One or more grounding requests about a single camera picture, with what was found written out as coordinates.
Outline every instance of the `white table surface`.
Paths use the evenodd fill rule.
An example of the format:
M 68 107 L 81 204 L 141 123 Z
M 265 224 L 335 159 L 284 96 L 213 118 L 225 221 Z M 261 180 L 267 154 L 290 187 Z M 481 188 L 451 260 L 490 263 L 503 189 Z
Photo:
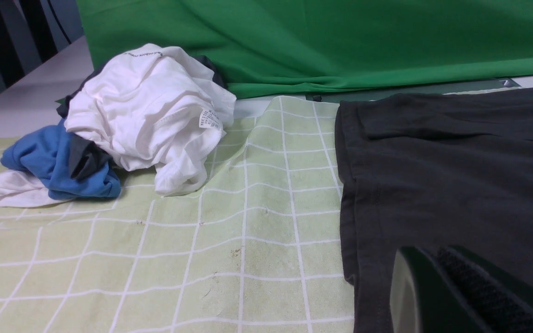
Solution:
M 92 71 L 87 42 L 81 37 L 0 94 L 0 137 L 19 137 L 58 123 L 59 104 L 55 101 L 79 88 Z M 533 76 L 514 80 L 523 87 L 533 87 Z M 271 99 L 273 96 L 239 100 L 234 116 L 260 115 Z

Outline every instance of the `pile of clothes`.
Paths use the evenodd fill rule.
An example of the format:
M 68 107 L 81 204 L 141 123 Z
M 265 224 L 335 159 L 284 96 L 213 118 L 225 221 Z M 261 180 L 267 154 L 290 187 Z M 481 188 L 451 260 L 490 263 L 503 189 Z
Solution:
M 154 44 L 121 53 L 65 98 L 57 125 L 3 153 L 0 207 L 118 197 L 114 168 L 155 167 L 155 189 L 165 196 L 198 190 L 235 101 L 207 57 Z

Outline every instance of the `black fabric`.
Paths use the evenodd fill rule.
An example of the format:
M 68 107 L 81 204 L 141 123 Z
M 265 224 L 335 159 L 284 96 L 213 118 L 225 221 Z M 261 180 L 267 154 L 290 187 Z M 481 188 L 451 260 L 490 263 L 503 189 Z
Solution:
M 496 333 L 533 333 L 533 308 L 499 280 L 457 251 L 442 248 L 436 256 L 451 281 L 476 313 Z
M 209 59 L 206 55 L 197 55 L 194 56 L 194 59 L 197 59 L 198 62 L 202 63 L 203 66 L 213 70 L 213 82 L 218 84 L 223 89 L 228 89 L 228 84 L 223 80 L 222 75 L 219 73 L 217 66 Z
M 74 135 L 69 142 L 69 172 L 72 179 L 83 180 L 112 160 L 93 141 Z
M 341 103 L 335 141 L 356 332 L 391 332 L 404 245 L 461 244 L 533 286 L 533 89 Z
M 104 69 L 104 66 L 106 66 L 108 62 L 102 63 L 98 68 L 93 70 L 93 72 L 83 80 L 82 84 L 80 84 L 80 88 L 78 88 L 76 91 L 74 91 L 71 95 L 67 95 L 65 99 L 63 100 L 63 103 L 57 107 L 57 113 L 61 118 L 67 118 L 67 115 L 69 114 L 69 102 L 75 97 L 81 89 L 83 89 L 83 85 L 85 85 L 85 82 L 88 82 L 89 80 L 95 78 L 98 74 L 102 72 L 102 69 Z
M 199 55 L 194 58 L 197 59 L 197 61 L 199 61 L 205 67 L 213 70 L 213 82 L 225 89 L 228 88 L 226 82 L 223 80 L 222 76 L 217 70 L 217 67 L 209 60 L 209 58 L 204 55 Z M 69 103 L 71 102 L 71 99 L 73 99 L 77 95 L 77 93 L 79 93 L 81 89 L 83 89 L 83 86 L 86 82 L 100 74 L 107 63 L 108 62 L 103 63 L 100 67 L 95 69 L 82 82 L 80 88 L 78 88 L 71 95 L 65 97 L 63 103 L 61 103 L 61 105 L 57 107 L 57 113 L 59 114 L 59 116 L 61 116 L 61 118 L 67 118 L 67 115 L 69 113 Z M 100 149 L 98 146 L 96 146 L 93 141 L 89 141 L 78 136 L 74 137 L 70 142 L 69 151 L 69 171 L 71 172 L 71 178 L 76 180 L 86 179 L 87 177 L 93 175 L 93 173 L 95 173 L 106 162 L 112 160 L 110 155 L 104 150 Z

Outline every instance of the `clothing tag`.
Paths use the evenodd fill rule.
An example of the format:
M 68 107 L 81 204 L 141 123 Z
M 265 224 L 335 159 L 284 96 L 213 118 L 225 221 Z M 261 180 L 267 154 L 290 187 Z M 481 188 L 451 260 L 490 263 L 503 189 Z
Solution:
M 216 113 L 213 110 L 207 109 L 203 109 L 203 112 L 201 112 L 201 116 L 198 119 L 198 126 L 202 129 L 208 129 L 210 127 L 221 129 L 223 127 Z

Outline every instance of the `green fabric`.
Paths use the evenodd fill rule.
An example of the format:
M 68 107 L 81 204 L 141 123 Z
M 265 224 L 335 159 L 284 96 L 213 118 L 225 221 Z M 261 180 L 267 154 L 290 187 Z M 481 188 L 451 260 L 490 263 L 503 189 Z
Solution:
M 95 66 L 207 55 L 240 99 L 533 74 L 533 0 L 78 0 Z

